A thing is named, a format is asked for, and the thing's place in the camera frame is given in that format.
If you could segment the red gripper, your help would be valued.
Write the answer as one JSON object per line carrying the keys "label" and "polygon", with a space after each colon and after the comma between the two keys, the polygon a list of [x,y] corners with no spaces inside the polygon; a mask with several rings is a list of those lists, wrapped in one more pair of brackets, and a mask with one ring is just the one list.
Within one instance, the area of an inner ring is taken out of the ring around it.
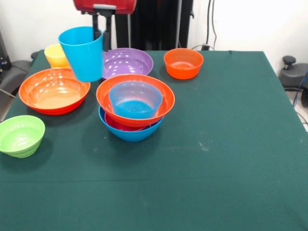
{"label": "red gripper", "polygon": [[[115,10],[116,14],[132,14],[137,4],[137,0],[73,0],[75,8],[82,12],[97,12],[99,10]],[[98,26],[98,16],[92,16],[93,39],[97,40],[101,36]],[[103,50],[111,50],[112,16],[105,15],[106,29],[103,32]]]}

